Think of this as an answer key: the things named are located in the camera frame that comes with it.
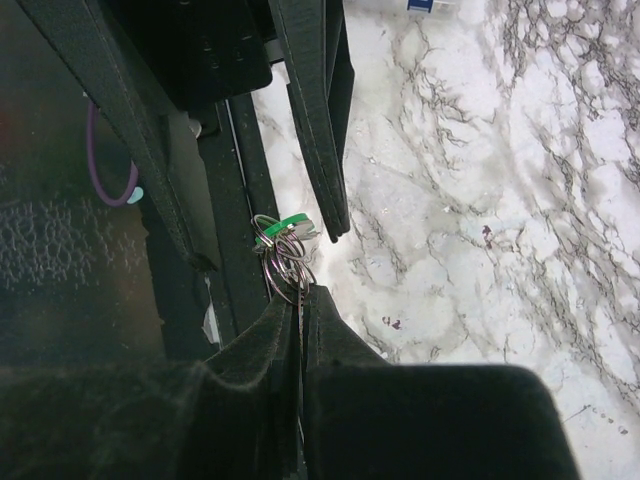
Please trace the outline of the clear plastic compartment box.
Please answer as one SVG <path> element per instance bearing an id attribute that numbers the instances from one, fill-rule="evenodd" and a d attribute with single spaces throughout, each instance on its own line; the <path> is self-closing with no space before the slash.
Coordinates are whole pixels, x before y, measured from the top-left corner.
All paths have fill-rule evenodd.
<path id="1" fill-rule="evenodd" d="M 424 14 L 434 18 L 447 18 L 459 10 L 456 0 L 357 0 L 354 4 L 374 12 L 391 14 Z"/>

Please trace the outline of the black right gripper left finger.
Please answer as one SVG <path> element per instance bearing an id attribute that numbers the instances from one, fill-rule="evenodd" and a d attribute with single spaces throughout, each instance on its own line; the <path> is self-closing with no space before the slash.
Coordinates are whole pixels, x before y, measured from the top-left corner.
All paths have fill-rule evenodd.
<path id="1" fill-rule="evenodd" d="M 3 368 L 5 479 L 282 479 L 299 466 L 302 297 L 205 361 Z"/>

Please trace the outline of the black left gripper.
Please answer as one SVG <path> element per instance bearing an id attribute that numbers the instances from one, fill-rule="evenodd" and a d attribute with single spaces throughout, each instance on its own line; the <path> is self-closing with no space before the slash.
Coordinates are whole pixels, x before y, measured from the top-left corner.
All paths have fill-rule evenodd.
<path id="1" fill-rule="evenodd" d="M 112 12 L 103 1 L 19 5 L 124 142 L 178 253 L 201 272 L 217 269 L 220 253 L 205 164 L 178 108 L 268 86 L 267 44 L 278 35 L 324 225 L 332 242 L 349 231 L 343 160 L 355 72 L 341 1 L 128 0 Z"/>

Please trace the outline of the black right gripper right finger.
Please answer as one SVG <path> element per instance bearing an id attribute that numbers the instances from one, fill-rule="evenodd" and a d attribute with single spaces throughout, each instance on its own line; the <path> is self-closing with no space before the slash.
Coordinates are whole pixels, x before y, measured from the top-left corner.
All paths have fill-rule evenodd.
<path id="1" fill-rule="evenodd" d="M 303 429 L 313 479 L 576 479 L 542 381 L 508 365 L 393 365 L 340 317 L 304 306 Z"/>

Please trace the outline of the wire keyring with keys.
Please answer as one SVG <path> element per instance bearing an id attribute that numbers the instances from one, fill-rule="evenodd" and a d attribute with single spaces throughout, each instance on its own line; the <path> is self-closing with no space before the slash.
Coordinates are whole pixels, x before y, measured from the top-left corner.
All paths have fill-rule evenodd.
<path id="1" fill-rule="evenodd" d="M 308 264 L 306 243 L 295 234 L 281 235 L 275 244 L 261 251 L 253 252 L 259 256 L 263 273 L 270 292 L 276 293 L 287 303 L 293 305 L 302 321 L 305 296 L 316 283 L 315 275 Z"/>

